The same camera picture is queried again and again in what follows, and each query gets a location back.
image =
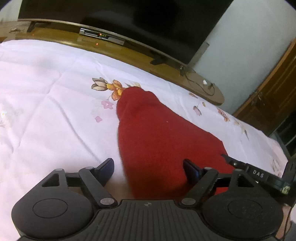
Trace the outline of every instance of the red fabric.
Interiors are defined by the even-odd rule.
[[[191,188],[183,170],[186,158],[221,173],[233,170],[221,157],[227,153],[218,138],[174,113],[152,92],[127,88],[117,115],[119,152],[136,199],[182,197]]]

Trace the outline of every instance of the cable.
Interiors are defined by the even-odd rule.
[[[207,95],[209,95],[209,96],[213,96],[213,95],[215,94],[215,87],[214,87],[214,85],[213,85],[214,93],[213,93],[213,94],[209,94],[208,92],[206,92],[206,91],[204,90],[204,88],[203,88],[199,83],[196,83],[196,82],[192,81],[191,79],[189,79],[189,78],[187,77],[184,68],[181,68],[180,71],[183,71],[183,73],[184,73],[186,79],[188,80],[188,83],[191,85],[191,87],[192,87],[193,89],[194,89],[194,87],[192,86],[192,84],[191,84],[190,82],[193,82],[193,83],[197,84],[197,85],[198,85],[198,86],[199,86],[199,87],[200,87],[200,88],[201,88],[201,89],[202,89]]]
[[[287,216],[287,220],[286,220],[286,224],[285,224],[284,235],[283,235],[282,241],[285,241],[285,238],[286,238],[286,231],[287,231],[287,226],[288,226],[288,221],[289,221],[289,218],[290,218],[290,215],[291,215],[292,209],[293,209],[293,207],[295,206],[295,204],[296,204],[296,201],[293,203],[292,207],[290,208],[290,210],[289,210],[289,212],[288,212],[288,216]]]

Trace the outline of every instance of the television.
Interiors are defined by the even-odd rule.
[[[19,20],[97,28],[186,66],[232,1],[23,0]]]

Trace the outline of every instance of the white bed sheet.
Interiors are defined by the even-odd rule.
[[[229,156],[282,174],[287,159],[276,141],[227,113],[222,116],[216,106],[177,85],[101,54],[12,40],[0,45],[1,241],[18,239],[13,205],[55,168],[77,172],[111,157],[115,172],[107,189],[118,200],[131,198],[118,152],[117,101],[111,90],[91,89],[92,78],[100,77],[109,83],[116,79],[123,87],[139,83],[222,140]]]

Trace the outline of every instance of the wooden door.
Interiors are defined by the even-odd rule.
[[[233,114],[270,135],[296,110],[296,39],[258,89]]]

